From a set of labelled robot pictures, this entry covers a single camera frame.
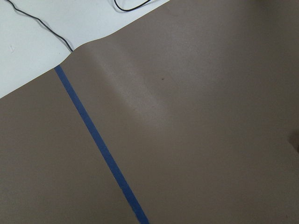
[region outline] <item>brown surface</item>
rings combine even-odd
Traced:
[[[54,70],[0,100],[0,223],[138,223]]]
[[[67,76],[154,224],[296,223],[297,1],[172,0]]]
[[[298,5],[171,0],[83,45],[62,64],[151,223],[298,222],[299,155],[292,134],[299,128]],[[17,192],[1,195],[10,207],[1,205],[0,221],[48,217],[59,223],[66,220],[61,208],[68,208],[72,223],[86,223],[89,206],[106,204],[113,217],[101,220],[95,212],[90,223],[135,221],[57,78],[34,82],[20,96],[0,100],[1,114],[9,117],[1,120],[1,149],[17,148],[0,158],[1,179]],[[33,152],[24,154],[20,145]],[[82,155],[82,149],[90,151]],[[70,167],[63,165],[70,155]],[[57,157],[63,162],[56,166]],[[103,180],[103,190],[95,190]],[[56,194],[60,186],[63,193]],[[87,195],[81,204],[74,191]],[[43,195],[59,201],[57,210],[51,204],[55,217],[36,203]],[[118,198],[121,205],[112,210]],[[18,211],[20,200],[24,210]]]

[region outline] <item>blue line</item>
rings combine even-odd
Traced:
[[[128,185],[125,177],[122,175],[121,170],[117,166],[114,158],[110,154],[107,146],[105,145],[102,137],[100,136],[97,128],[93,124],[93,121],[89,117],[86,109],[82,105],[79,97],[75,93],[70,81],[66,77],[64,71],[62,70],[61,66],[57,66],[55,68],[56,73],[58,74],[62,84],[65,87],[65,90],[69,94],[71,100],[73,101],[76,109],[78,110],[82,120],[84,121],[87,129],[89,130],[90,134],[93,137],[93,140],[97,144],[99,151],[102,153],[102,156],[104,157],[107,165],[109,166],[109,169],[111,170],[114,178],[116,179],[118,185],[120,186],[124,196],[126,197],[128,203],[130,204],[133,212],[135,213],[138,221],[140,224],[149,224],[148,218],[144,214],[139,202],[137,201],[133,191],[131,190],[130,186]]]

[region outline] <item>black wire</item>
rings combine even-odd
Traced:
[[[55,36],[57,36],[58,38],[60,38],[61,40],[63,40],[63,41],[65,42],[65,44],[67,45],[67,47],[69,48],[69,50],[70,50],[71,52],[73,52],[73,49],[70,47],[69,43],[68,43],[62,36],[58,35],[58,34],[55,33],[53,30],[51,30],[51,29],[50,29],[50,28],[49,28],[43,21],[41,21],[41,19],[39,19],[39,18],[37,18],[37,17],[35,17],[35,16],[32,16],[32,15],[29,15],[28,13],[23,12],[23,11],[17,9],[17,8],[14,6],[14,4],[13,4],[10,0],[6,0],[6,1],[8,1],[8,2],[13,6],[13,8],[14,8],[16,11],[18,11],[18,12],[20,12],[20,13],[23,13],[24,15],[29,16],[29,17],[31,17],[31,18],[33,18],[33,19],[38,20],[38,21],[39,21],[44,27],[46,27],[52,34],[54,34]]]
[[[136,6],[135,8],[131,8],[131,9],[123,9],[123,8],[121,8],[121,7],[117,4],[116,0],[114,0],[114,3],[115,3],[115,5],[116,5],[116,7],[118,7],[119,10],[124,11],[124,12],[130,12],[130,11],[133,11],[133,10],[135,10],[135,9],[140,8],[141,6],[144,6],[146,3],[150,2],[150,1],[151,1],[151,0],[147,0],[147,1],[145,1],[144,3],[142,3],[141,5]]]

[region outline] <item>black cable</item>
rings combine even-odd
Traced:
[[[55,36],[57,36],[58,38],[60,38],[61,40],[63,40],[63,41],[65,42],[65,44],[67,45],[67,47],[69,48],[69,50],[70,50],[71,52],[73,52],[73,49],[70,47],[69,43],[68,43],[62,36],[58,35],[58,34],[55,33],[53,30],[51,30],[51,29],[50,29],[50,28],[49,28],[43,21],[41,21],[41,19],[39,19],[39,18],[37,18],[37,17],[35,17],[35,16],[32,16],[32,15],[29,15],[28,13],[23,12],[23,11],[17,9],[17,8],[14,6],[14,4],[13,4],[10,0],[6,0],[6,1],[8,1],[8,2],[13,6],[13,8],[14,8],[16,11],[18,11],[18,12],[20,12],[20,13],[23,13],[24,15],[29,16],[29,17],[31,17],[31,18],[33,18],[33,19],[38,20],[38,21],[39,21],[44,27],[46,27],[52,34],[54,34]]]
[[[130,12],[130,11],[133,11],[133,10],[135,10],[135,9],[140,8],[141,6],[144,6],[146,3],[150,2],[150,1],[151,1],[151,0],[147,0],[147,1],[145,1],[144,3],[142,3],[141,5],[136,6],[135,8],[131,8],[131,9],[123,9],[123,8],[121,8],[121,7],[117,4],[116,0],[114,0],[114,3],[115,3],[115,5],[116,5],[116,7],[118,7],[119,10],[124,11],[124,12]]]

